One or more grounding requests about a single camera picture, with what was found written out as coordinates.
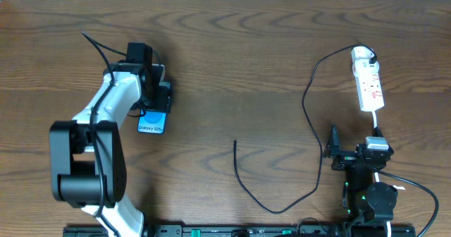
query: white power strip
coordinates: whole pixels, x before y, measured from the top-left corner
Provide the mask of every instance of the white power strip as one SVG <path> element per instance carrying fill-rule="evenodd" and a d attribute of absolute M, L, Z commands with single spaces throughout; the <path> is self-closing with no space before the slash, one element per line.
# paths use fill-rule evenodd
<path fill-rule="evenodd" d="M 351 51 L 352 72 L 357 84 L 360 110 L 372 111 L 383 107 L 379 62 L 370 63 L 374 54 L 366 47 L 355 47 Z"/>

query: brown wood surface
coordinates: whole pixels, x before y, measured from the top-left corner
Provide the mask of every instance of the brown wood surface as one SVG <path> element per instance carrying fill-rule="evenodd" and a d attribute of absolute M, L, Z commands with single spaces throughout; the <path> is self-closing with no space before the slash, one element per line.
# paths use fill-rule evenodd
<path fill-rule="evenodd" d="M 3 0 L 0 236 L 61 236 L 66 224 L 96 223 L 50 191 L 49 127 L 86 106 L 105 69 L 81 30 L 122 51 L 129 41 L 152 45 L 174 82 L 164 135 L 138 133 L 136 118 L 121 128 L 127 193 L 151 217 L 186 224 L 346 217 L 344 173 L 331 171 L 329 159 L 318 191 L 275 216 L 237 184 L 232 145 L 237 138 L 242 180 L 271 209 L 309 192 L 319 148 L 302 92 L 321 57 L 364 42 L 381 64 L 379 126 L 395 150 L 386 171 L 431 188 L 440 213 L 428 236 L 450 235 L 450 0 Z M 332 122 L 348 148 L 371 130 L 349 52 L 319 67 L 306 105 L 323 143 Z M 395 222 L 419 232 L 433 200 L 404 186 Z"/>

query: tabletop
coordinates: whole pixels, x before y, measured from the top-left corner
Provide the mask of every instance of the tabletop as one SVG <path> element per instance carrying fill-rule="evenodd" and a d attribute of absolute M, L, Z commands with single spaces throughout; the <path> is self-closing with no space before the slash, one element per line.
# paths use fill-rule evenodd
<path fill-rule="evenodd" d="M 258 207 L 243 183 L 282 209 L 315 185 L 319 146 L 301 108 L 315 63 L 363 42 L 381 65 L 378 124 L 395 153 L 385 170 L 430 188 L 451 232 L 450 0 L 3 0 L 0 3 L 0 236 L 61 236 L 96 224 L 51 194 L 49 128 L 94 96 L 104 63 L 80 34 L 125 51 L 158 50 L 174 85 L 164 135 L 120 130 L 127 194 L 149 217 L 185 224 L 340 221 L 345 175 L 324 159 L 318 190 L 285 214 Z M 120 56 L 107 53 L 110 61 Z M 348 51 L 323 62 L 305 99 L 323 145 L 335 123 L 353 149 L 371 133 Z M 419 232 L 433 212 L 418 188 L 399 192 L 394 223 Z"/>

